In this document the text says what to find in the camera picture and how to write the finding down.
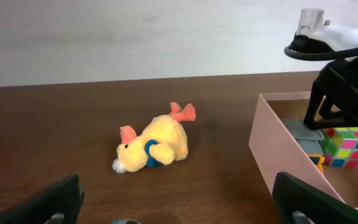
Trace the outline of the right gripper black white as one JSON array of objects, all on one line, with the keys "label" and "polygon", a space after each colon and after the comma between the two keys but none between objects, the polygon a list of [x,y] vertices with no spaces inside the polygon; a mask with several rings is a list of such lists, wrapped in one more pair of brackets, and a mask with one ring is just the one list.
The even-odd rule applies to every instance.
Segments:
[{"label": "right gripper black white", "polygon": [[358,57],[335,60],[320,71],[303,124],[310,130],[358,127]]}]

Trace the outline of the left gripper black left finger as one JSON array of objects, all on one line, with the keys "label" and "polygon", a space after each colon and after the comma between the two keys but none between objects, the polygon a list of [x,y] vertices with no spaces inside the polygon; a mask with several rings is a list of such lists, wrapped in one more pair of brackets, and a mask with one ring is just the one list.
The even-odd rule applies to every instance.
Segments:
[{"label": "left gripper black left finger", "polygon": [[78,175],[69,175],[0,213],[0,224],[45,223],[58,215],[58,223],[75,224],[85,198]]}]

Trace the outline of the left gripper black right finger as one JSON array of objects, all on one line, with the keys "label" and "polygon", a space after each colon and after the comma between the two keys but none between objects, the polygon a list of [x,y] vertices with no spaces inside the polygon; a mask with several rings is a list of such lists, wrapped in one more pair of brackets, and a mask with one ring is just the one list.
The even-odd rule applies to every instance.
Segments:
[{"label": "left gripper black right finger", "polygon": [[272,192],[282,223],[358,224],[358,210],[287,172],[276,175]]}]

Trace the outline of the yellow grey toy truck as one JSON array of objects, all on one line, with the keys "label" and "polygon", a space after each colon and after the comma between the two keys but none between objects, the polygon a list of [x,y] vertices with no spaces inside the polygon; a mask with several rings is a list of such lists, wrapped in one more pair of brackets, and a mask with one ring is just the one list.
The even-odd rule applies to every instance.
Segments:
[{"label": "yellow grey toy truck", "polygon": [[302,119],[282,119],[281,122],[307,153],[317,169],[324,174],[323,163],[325,157],[322,147],[320,146],[320,142],[324,139],[324,136],[321,131],[308,129]]}]

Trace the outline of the multicolour puzzle cube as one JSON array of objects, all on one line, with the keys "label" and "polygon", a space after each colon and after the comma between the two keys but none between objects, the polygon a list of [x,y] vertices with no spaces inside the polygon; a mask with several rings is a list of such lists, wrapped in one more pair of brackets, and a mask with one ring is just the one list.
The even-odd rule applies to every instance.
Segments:
[{"label": "multicolour puzzle cube", "polygon": [[324,153],[324,165],[331,167],[358,168],[358,127],[328,128],[321,130],[320,142]]}]

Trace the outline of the yellow plush dog toy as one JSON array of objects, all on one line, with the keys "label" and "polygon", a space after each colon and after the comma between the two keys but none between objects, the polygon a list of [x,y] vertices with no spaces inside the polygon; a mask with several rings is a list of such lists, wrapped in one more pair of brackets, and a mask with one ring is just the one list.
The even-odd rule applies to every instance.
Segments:
[{"label": "yellow plush dog toy", "polygon": [[121,127],[121,143],[112,169],[117,173],[137,172],[186,159],[188,138],[181,122],[195,119],[196,109],[191,103],[182,108],[171,102],[170,113],[154,117],[140,135],[132,126]]}]

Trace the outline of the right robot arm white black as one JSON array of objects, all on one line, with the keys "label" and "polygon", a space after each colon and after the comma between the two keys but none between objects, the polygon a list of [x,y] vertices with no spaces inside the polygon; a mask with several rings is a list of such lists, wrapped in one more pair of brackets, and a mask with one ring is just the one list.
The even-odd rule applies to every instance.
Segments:
[{"label": "right robot arm white black", "polygon": [[312,84],[304,124],[312,129],[358,127],[358,29],[331,24],[322,9],[302,9],[286,56],[326,61]]}]

